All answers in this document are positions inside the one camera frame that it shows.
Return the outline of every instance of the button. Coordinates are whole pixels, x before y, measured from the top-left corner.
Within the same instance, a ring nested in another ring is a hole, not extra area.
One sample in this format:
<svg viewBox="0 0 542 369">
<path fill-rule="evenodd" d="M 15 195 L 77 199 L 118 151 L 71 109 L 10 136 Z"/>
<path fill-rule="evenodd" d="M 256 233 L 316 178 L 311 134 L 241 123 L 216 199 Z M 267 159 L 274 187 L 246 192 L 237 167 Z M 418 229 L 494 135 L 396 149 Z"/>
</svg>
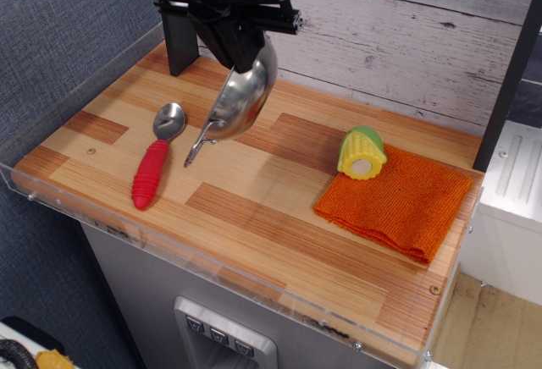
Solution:
<svg viewBox="0 0 542 369">
<path fill-rule="evenodd" d="M 188 326 L 192 328 L 194 331 L 196 331 L 197 333 L 203 332 L 203 324 L 197 321 L 195 318 L 186 316 L 186 322 L 188 323 Z"/>
<path fill-rule="evenodd" d="M 254 357 L 254 349 L 250 345 L 243 344 L 237 339 L 235 340 L 235 348 L 237 349 L 237 352 L 244 356 L 248 356 L 249 358 Z"/>
<path fill-rule="evenodd" d="M 227 345 L 228 344 L 228 335 L 221 333 L 218 329 L 211 328 L 211 338 L 217 341 L 219 344 Z"/>
</svg>

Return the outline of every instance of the red handle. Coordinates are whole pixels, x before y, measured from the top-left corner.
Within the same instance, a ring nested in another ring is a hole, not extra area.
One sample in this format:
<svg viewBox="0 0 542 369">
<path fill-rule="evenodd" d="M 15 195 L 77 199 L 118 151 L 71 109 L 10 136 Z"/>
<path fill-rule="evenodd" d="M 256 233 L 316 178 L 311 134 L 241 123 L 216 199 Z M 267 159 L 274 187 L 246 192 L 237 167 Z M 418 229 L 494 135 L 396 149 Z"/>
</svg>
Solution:
<svg viewBox="0 0 542 369">
<path fill-rule="evenodd" d="M 132 185 L 132 200 L 138 210 L 144 210 L 156 195 L 168 147 L 166 140 L 157 140 L 149 146 L 141 160 Z"/>
</svg>

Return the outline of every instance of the yellow corn cob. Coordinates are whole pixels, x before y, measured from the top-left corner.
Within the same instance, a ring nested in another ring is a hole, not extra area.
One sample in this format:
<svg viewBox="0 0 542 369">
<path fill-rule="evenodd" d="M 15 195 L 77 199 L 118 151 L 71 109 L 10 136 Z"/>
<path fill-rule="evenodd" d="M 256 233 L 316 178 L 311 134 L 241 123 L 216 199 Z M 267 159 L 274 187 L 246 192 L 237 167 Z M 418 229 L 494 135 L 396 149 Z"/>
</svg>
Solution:
<svg viewBox="0 0 542 369">
<path fill-rule="evenodd" d="M 351 129 L 342 142 L 337 170 L 352 179 L 366 180 L 380 173 L 387 161 L 376 131 L 358 126 Z"/>
<path fill-rule="evenodd" d="M 44 350 L 36 355 L 38 369 L 75 369 L 74 364 L 57 350 Z"/>
</svg>

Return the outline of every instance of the black pole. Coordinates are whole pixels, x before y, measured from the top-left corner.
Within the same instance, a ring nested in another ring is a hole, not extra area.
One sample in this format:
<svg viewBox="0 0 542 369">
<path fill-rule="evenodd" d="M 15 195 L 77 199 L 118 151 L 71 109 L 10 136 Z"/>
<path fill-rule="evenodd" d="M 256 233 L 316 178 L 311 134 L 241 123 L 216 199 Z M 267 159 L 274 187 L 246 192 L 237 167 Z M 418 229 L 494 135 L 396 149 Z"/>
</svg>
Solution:
<svg viewBox="0 0 542 369">
<path fill-rule="evenodd" d="M 516 48 L 512 54 L 510 65 L 502 82 L 499 96 L 493 107 L 491 117 L 474 161 L 473 168 L 485 172 L 497 146 L 502 128 L 505 125 L 508 112 L 516 94 L 517 87 L 523 77 L 523 71 L 527 67 L 528 58 L 533 51 L 534 43 L 542 25 L 542 0 L 532 0 L 528 9 L 525 22 L 517 39 Z"/>
</svg>

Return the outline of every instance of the screw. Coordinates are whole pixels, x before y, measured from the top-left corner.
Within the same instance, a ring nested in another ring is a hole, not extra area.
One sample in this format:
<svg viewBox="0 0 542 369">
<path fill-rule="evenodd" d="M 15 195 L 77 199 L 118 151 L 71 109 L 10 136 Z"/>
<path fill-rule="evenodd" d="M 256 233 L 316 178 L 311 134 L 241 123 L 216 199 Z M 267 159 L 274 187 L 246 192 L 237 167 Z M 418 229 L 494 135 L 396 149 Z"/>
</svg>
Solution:
<svg viewBox="0 0 542 369">
<path fill-rule="evenodd" d="M 429 287 L 429 291 L 431 292 L 432 295 L 439 295 L 440 294 L 440 287 L 433 284 L 432 286 Z"/>
</svg>

